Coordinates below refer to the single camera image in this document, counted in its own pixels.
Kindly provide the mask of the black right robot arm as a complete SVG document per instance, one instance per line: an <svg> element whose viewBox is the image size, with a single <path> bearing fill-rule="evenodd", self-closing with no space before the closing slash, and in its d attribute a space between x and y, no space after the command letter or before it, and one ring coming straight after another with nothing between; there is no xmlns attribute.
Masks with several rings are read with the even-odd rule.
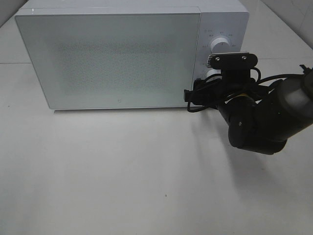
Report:
<svg viewBox="0 0 313 235"><path fill-rule="evenodd" d="M221 70L184 91L191 113L218 110L233 147L272 155L313 123L313 70L254 79L250 69Z"/></svg>

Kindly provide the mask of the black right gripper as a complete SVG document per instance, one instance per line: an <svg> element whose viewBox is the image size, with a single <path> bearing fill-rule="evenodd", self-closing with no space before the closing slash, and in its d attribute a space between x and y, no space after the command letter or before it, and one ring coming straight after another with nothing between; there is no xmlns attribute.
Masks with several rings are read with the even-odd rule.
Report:
<svg viewBox="0 0 313 235"><path fill-rule="evenodd" d="M219 103L225 102L241 94L253 95L253 86L256 80L251 77L251 71L247 70L222 70L221 79L213 80L207 78L197 79L193 84L193 91L184 90L183 98L185 102L207 108L216 109Z"/></svg>

